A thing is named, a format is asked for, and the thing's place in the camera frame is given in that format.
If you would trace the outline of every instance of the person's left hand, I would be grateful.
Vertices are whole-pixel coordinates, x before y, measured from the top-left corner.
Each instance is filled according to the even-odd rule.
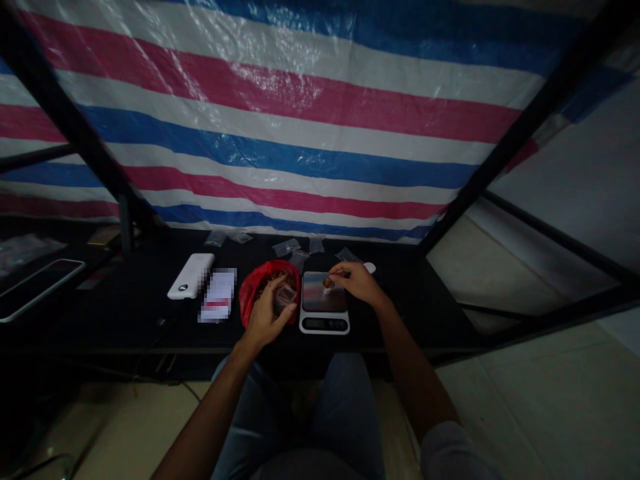
[[[241,342],[255,354],[276,339],[297,306],[296,303],[290,303],[278,318],[273,313],[273,292],[284,280],[285,277],[282,276],[270,281],[262,296],[253,304],[251,318]]]

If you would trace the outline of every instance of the lap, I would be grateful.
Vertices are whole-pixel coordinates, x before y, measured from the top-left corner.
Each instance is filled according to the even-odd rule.
[[[213,380],[226,359],[218,366]],[[243,386],[212,480],[248,478],[278,454],[293,420],[288,402],[256,362]],[[333,356],[309,429],[309,442],[334,452],[366,478],[384,478],[382,444],[373,390],[362,356]]]

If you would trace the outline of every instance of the red plastic bag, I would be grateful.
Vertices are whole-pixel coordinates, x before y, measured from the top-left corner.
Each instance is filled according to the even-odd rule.
[[[249,319],[251,318],[251,312],[253,310],[253,299],[255,297],[255,292],[260,287],[260,282],[262,282],[264,277],[268,277],[270,274],[277,272],[278,270],[286,270],[289,272],[291,278],[295,279],[294,302],[300,305],[300,275],[298,274],[298,269],[284,260],[272,260],[263,263],[252,271],[247,278],[245,278],[244,282],[242,282],[242,286],[240,286],[238,300],[240,301],[240,318],[244,328],[247,328],[247,325],[249,324]],[[296,312],[294,312],[289,320],[290,324],[295,323],[297,318],[296,314],[297,308]]]

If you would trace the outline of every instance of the striped tarp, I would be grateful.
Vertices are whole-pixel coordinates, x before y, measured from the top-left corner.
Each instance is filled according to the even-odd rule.
[[[16,2],[168,225],[404,243],[425,236],[593,14],[532,3]],[[625,75],[605,65],[598,82]],[[6,66],[0,117],[3,155],[64,142]],[[9,214],[117,219],[77,156],[3,175],[0,199]]]

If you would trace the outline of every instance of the digital scale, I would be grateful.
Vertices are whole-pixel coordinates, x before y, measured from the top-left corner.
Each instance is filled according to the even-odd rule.
[[[328,272],[305,272],[302,276],[302,333],[346,335],[351,330],[344,288],[336,284],[330,292],[324,293],[322,280],[328,276]]]

